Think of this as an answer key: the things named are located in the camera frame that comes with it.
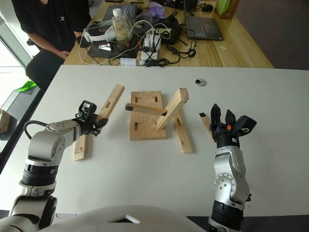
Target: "wooden block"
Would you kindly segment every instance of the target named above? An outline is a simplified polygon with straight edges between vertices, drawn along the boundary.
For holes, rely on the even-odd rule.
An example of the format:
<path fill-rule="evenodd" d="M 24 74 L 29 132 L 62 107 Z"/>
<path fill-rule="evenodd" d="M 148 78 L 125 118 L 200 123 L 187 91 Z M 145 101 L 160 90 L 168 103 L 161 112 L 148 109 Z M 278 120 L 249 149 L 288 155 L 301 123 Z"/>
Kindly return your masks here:
<path fill-rule="evenodd" d="M 165 116 L 160 116 L 157 123 L 157 129 L 161 130 L 174 117 L 174 115 L 182 108 L 182 106 L 189 100 L 187 88 L 180 88 L 169 101 L 165 109 L 168 113 Z"/>
<path fill-rule="evenodd" d="M 205 129 L 207 130 L 208 134 L 211 136 L 211 140 L 214 142 L 213 138 L 212 138 L 212 132 L 210 129 L 210 120 L 208 119 L 207 115 L 205 113 L 200 113 L 199 114 L 200 119 L 203 122 L 203 125 L 205 126 Z"/>
<path fill-rule="evenodd" d="M 114 89 L 112 90 L 111 94 L 109 95 L 108 99 L 106 100 L 99 114 L 96 117 L 97 122 L 103 118 L 109 118 L 124 90 L 124 86 L 120 84 L 115 85 Z M 87 147 L 87 139 L 88 135 L 82 135 L 75 141 L 75 150 L 73 157 L 74 161 L 84 158 Z"/>
<path fill-rule="evenodd" d="M 132 92 L 131 103 L 162 109 L 161 91 Z M 159 116 L 131 112 L 130 140 L 157 140 L 166 139 L 165 130 L 157 130 Z"/>
<path fill-rule="evenodd" d="M 116 84 L 111 94 L 109 95 L 108 99 L 106 100 L 105 104 L 103 105 L 100 112 L 98 113 L 98 116 L 96 118 L 97 122 L 101 120 L 102 118 L 109 118 L 109 116 L 112 113 L 112 110 L 116 106 L 124 90 L 125 90 L 124 86 L 120 84 Z"/>
<path fill-rule="evenodd" d="M 178 111 L 174 117 L 174 128 L 177 133 L 177 138 L 179 142 L 179 146 L 183 153 L 192 153 L 192 147 L 189 140 L 189 136 L 187 133 L 187 129 L 185 128 L 182 116 L 180 114 L 180 111 Z"/>
<path fill-rule="evenodd" d="M 161 115 L 165 116 L 167 113 L 167 110 L 164 110 L 164 109 L 158 109 L 158 108 L 153 108 L 153 107 L 144 106 L 144 105 L 136 105 L 136 104 L 131 104 L 131 103 L 126 104 L 126 110 L 140 112 L 144 114 L 150 114 L 150 115 L 159 115 L 159 116 Z"/>
<path fill-rule="evenodd" d="M 87 152 L 87 139 L 88 135 L 84 134 L 75 141 L 74 161 L 81 160 L 85 157 Z"/>

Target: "white table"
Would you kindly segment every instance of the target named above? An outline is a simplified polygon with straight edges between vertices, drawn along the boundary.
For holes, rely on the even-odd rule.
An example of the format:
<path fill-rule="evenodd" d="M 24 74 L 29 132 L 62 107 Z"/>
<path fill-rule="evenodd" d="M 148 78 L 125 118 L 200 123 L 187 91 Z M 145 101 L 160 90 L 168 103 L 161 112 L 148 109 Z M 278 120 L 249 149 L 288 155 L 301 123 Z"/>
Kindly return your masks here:
<path fill-rule="evenodd" d="M 204 78 L 205 87 L 195 85 Z M 47 123 L 73 118 L 83 100 L 104 104 L 116 83 L 126 87 L 100 136 L 89 139 L 87 158 L 73 162 L 67 148 L 57 175 L 57 212 L 81 213 L 109 205 L 145 204 L 184 215 L 209 216 L 213 205 L 213 154 L 198 113 L 214 103 L 222 119 L 230 109 L 257 121 L 240 138 L 252 201 L 245 216 L 309 214 L 309 72 L 240 68 L 142 68 L 62 66 L 32 119 Z M 168 139 L 129 141 L 132 91 L 161 90 L 166 105 L 179 87 L 189 101 L 183 117 L 195 153 L 182 154 L 172 123 Z M 40 127 L 30 127 L 32 133 Z M 17 194 L 29 140 L 23 134 L 0 175 L 0 209 Z"/>

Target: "purple object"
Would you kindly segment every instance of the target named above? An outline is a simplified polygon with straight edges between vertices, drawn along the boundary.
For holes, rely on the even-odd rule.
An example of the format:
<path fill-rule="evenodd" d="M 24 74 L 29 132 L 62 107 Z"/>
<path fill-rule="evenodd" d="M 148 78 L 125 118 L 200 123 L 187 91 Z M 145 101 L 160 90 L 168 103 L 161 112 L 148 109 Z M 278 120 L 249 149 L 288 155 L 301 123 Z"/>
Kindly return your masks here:
<path fill-rule="evenodd" d="M 149 13 L 151 13 L 151 15 L 153 17 L 157 17 L 157 18 L 164 18 L 164 8 L 162 5 L 160 5 L 159 3 L 155 2 L 155 1 L 151 1 L 149 3 Z"/>

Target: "wooden stick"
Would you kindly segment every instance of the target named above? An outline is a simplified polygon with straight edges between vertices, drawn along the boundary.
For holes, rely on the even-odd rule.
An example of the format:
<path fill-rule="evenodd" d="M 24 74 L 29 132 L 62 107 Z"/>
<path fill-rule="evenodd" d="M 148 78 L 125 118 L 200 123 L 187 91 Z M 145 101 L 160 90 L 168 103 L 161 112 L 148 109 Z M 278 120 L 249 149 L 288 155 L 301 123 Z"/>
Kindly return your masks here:
<path fill-rule="evenodd" d="M 174 115 L 182 108 L 182 106 L 189 100 L 187 88 L 180 88 L 174 94 L 172 100 L 169 101 L 165 109 L 168 113 L 165 116 L 160 116 L 157 121 L 157 129 L 161 130 L 174 117 Z"/>
<path fill-rule="evenodd" d="M 101 108 L 99 114 L 96 117 L 96 122 L 100 121 L 103 118 L 109 118 L 113 109 L 115 108 L 118 100 L 120 99 L 122 93 L 124 92 L 125 87 L 119 84 L 116 84 L 108 99 Z M 74 157 L 73 160 L 81 160 L 84 158 L 87 152 L 87 140 L 88 134 L 82 135 L 75 141 Z"/>
<path fill-rule="evenodd" d="M 182 116 L 180 114 L 180 111 L 178 111 L 174 117 L 174 128 L 177 133 L 177 138 L 179 142 L 179 146 L 183 153 L 192 153 L 192 147 L 189 140 L 189 136 L 187 133 L 187 129 L 185 128 Z"/>
<path fill-rule="evenodd" d="M 205 113 L 200 113 L 198 114 L 200 119 L 202 120 L 204 126 L 205 126 L 205 129 L 207 130 L 208 134 L 211 136 L 211 140 L 214 142 L 213 138 L 212 138 L 212 132 L 211 132 L 211 129 L 210 129 L 210 121 L 207 117 L 207 115 Z"/>
<path fill-rule="evenodd" d="M 116 106 L 124 90 L 125 90 L 124 86 L 120 84 L 116 84 L 111 94 L 109 95 L 108 99 L 106 100 L 105 104 L 103 105 L 100 112 L 98 113 L 96 122 L 99 122 L 103 118 L 109 118 L 109 116 L 112 113 L 112 110 Z"/>
<path fill-rule="evenodd" d="M 75 149 L 74 149 L 74 161 L 78 161 L 84 158 L 87 152 L 87 139 L 88 135 L 84 134 L 75 141 Z"/>
<path fill-rule="evenodd" d="M 149 115 L 165 116 L 167 114 L 167 110 L 165 110 L 165 109 L 158 109 L 158 108 L 154 108 L 154 107 L 149 107 L 149 106 L 144 106 L 144 105 L 136 105 L 136 104 L 131 104 L 131 103 L 127 103 L 125 109 L 129 110 L 129 111 L 145 113 L 145 114 L 149 114 Z"/>

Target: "black t-shirt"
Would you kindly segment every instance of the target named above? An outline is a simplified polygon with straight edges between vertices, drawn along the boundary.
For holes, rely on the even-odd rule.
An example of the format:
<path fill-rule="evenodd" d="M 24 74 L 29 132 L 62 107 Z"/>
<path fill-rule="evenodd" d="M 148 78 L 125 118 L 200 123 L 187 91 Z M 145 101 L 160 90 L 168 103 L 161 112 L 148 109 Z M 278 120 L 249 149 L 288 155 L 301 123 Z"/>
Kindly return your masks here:
<path fill-rule="evenodd" d="M 12 0 L 21 29 L 37 33 L 60 51 L 72 50 L 75 32 L 83 32 L 91 18 L 87 0 Z"/>

